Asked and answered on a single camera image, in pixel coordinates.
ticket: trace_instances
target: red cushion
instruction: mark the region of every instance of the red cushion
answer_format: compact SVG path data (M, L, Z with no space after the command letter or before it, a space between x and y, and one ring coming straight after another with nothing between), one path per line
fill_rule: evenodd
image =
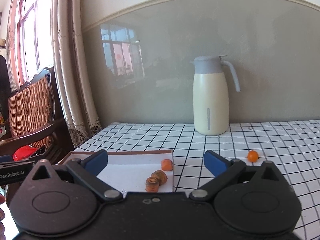
M34 148L29 145L26 145L16 150L14 155L12 155L12 158L14 159L14 161L21 161L25 158L30 157L37 150L39 150L39 148Z

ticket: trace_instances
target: small orange ball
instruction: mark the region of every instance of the small orange ball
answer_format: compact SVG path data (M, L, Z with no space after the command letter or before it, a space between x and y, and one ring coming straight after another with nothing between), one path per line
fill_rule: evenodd
M259 154L256 151L249 151L247 158L249 162L255 163L259 158Z

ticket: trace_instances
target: table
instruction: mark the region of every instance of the table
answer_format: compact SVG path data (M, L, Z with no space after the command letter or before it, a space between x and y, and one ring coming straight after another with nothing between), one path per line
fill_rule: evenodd
M295 233L305 240L320 237L320 120L233 123L219 136L204 136L193 124L114 122L75 151L141 151L173 149L174 190L189 194L213 178L203 153L213 150L247 165L273 161L292 185L302 204ZM256 163L247 161L256 150Z

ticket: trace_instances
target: logo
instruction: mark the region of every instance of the logo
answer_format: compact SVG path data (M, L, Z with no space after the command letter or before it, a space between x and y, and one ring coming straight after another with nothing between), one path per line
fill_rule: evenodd
M7 174L0 174L0 179L6 179L10 177L15 177L19 175L23 175L24 171L17 171L17 172L12 172L12 173L7 173Z

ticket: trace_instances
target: jug handle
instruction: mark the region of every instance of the jug handle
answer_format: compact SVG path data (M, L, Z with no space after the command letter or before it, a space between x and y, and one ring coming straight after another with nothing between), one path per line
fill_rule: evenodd
M228 66L230 68L230 71L231 71L231 74L233 77L233 81L235 83L236 91L240 92L239 80L238 80L238 76L237 76L237 73L236 73L234 66L229 61L226 61L226 60L222 60L221 64L224 66Z

